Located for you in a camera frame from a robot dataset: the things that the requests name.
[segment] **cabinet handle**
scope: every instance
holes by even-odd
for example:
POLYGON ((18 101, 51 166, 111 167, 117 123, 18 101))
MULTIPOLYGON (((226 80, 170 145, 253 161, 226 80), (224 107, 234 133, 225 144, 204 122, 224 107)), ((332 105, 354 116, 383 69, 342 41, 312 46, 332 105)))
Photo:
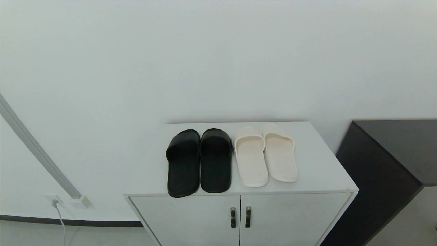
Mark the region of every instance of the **cabinet handle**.
POLYGON ((246 207, 246 228, 250 227, 250 215, 252 214, 252 208, 250 206, 246 207))
POLYGON ((235 208, 231 208, 231 227, 235 228, 235 208))

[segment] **slipper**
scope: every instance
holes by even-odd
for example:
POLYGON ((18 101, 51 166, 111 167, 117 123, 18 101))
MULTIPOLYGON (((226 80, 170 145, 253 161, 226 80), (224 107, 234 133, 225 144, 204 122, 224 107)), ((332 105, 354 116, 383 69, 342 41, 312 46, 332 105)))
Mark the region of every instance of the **slipper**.
POLYGON ((247 187, 260 187, 269 182, 263 150, 264 138, 253 127, 237 130, 232 138, 238 172, 247 187))
POLYGON ((229 135, 219 129, 203 133, 200 143, 202 172, 200 185, 209 193, 221 193, 231 186, 232 143, 229 135))
POLYGON ((166 151, 167 191, 172 197, 186 197, 199 188, 200 135, 185 130, 173 137, 166 151))
POLYGON ((265 124, 261 132, 266 142, 264 152, 272 177, 281 182, 296 182, 298 169, 293 155, 295 150, 293 139, 287 131, 271 123, 265 124))

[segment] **power outlet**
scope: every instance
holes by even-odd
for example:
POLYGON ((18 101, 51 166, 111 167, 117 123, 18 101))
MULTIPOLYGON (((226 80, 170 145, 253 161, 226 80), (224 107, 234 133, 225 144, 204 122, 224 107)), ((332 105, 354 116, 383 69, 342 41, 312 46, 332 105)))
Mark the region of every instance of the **power outlet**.
POLYGON ((58 200, 59 204, 62 204, 62 200, 61 200, 61 198, 59 198, 59 196, 57 196, 57 195, 54 195, 54 194, 46 194, 46 195, 44 195, 44 196, 47 198, 47 200, 50 201, 50 204, 52 204, 52 200, 53 200, 53 199, 58 200))
POLYGON ((71 199, 70 204, 77 209, 87 209, 91 206, 91 202, 86 196, 81 196, 79 199, 71 199))

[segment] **shoe cabinet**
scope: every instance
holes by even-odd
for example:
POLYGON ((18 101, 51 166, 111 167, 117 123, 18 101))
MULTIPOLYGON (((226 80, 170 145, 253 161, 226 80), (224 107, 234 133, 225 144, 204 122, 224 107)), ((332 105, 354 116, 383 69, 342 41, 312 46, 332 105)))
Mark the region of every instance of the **shoe cabinet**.
POLYGON ((232 160, 232 182, 223 193, 201 187, 188 197, 167 193, 170 140, 185 129, 200 135, 219 128, 233 136, 244 126, 265 123, 166 124, 151 136, 155 141, 145 153, 125 199, 161 246, 315 246, 319 245, 355 198, 358 188, 310 122, 275 122, 295 141, 299 171, 295 183, 269 177, 267 185, 242 184, 232 160))

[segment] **power cord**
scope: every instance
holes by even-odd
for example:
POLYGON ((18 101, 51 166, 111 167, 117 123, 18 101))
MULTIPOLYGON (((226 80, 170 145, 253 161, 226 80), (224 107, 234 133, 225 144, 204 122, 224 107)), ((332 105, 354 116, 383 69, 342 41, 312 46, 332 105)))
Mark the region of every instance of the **power cord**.
POLYGON ((65 225, 64 225, 64 222, 62 221, 61 212, 59 211, 59 208, 58 208, 58 203, 59 203, 58 200, 56 200, 56 199, 52 200, 52 207, 56 208, 56 210, 58 211, 59 219, 61 220, 62 227, 64 228, 63 241, 64 241, 64 246, 65 246, 65 225))

